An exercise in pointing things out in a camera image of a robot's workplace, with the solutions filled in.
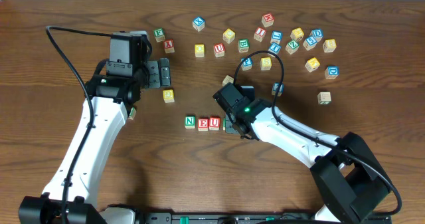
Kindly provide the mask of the green R block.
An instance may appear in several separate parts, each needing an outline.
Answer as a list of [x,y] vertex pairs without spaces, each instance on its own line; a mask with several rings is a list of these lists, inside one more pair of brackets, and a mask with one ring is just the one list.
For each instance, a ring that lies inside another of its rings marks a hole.
[[223,118],[222,129],[226,130],[226,118]]

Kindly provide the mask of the green N block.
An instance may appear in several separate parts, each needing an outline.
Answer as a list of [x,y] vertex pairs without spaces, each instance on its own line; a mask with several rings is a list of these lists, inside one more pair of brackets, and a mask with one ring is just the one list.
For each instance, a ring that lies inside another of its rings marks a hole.
[[196,117],[195,116],[186,116],[185,117],[185,128],[194,129],[196,127]]

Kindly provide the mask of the blue P block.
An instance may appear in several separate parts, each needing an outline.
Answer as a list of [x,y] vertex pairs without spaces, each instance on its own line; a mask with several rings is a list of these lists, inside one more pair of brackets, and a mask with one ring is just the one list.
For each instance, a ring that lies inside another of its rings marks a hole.
[[250,70],[252,68],[253,62],[250,57],[249,58],[242,57],[241,61],[243,62],[241,65],[242,70]]

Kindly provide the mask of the red E block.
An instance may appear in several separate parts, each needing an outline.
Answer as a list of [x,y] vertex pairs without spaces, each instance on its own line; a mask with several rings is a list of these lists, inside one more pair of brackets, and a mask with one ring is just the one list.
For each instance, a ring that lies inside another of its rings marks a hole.
[[198,131],[208,131],[209,130],[209,119],[208,118],[199,118],[197,122]]

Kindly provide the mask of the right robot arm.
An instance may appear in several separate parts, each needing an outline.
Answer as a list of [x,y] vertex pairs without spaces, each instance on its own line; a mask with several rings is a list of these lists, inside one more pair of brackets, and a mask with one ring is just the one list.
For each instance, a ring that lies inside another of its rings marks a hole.
[[390,223],[389,214],[374,210],[390,193],[391,181],[362,137],[314,130],[255,98],[251,86],[228,83],[213,98],[242,138],[273,144],[309,168],[324,205],[315,214],[298,214],[298,219]]

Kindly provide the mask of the yellow S block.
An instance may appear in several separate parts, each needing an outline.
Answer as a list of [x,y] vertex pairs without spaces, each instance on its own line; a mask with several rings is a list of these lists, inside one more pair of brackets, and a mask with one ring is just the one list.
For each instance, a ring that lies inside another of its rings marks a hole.
[[272,60],[270,57],[263,57],[260,60],[260,70],[270,70],[272,67]]

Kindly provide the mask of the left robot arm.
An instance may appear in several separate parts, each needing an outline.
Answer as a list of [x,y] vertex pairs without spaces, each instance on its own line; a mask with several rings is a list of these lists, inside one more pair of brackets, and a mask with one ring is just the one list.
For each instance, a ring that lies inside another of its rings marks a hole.
[[110,56],[87,82],[80,123],[68,151],[41,196],[26,196],[21,223],[144,223],[138,209],[124,204],[96,209],[100,180],[120,130],[136,114],[141,91],[171,85],[167,58],[151,60],[146,31],[108,35]]

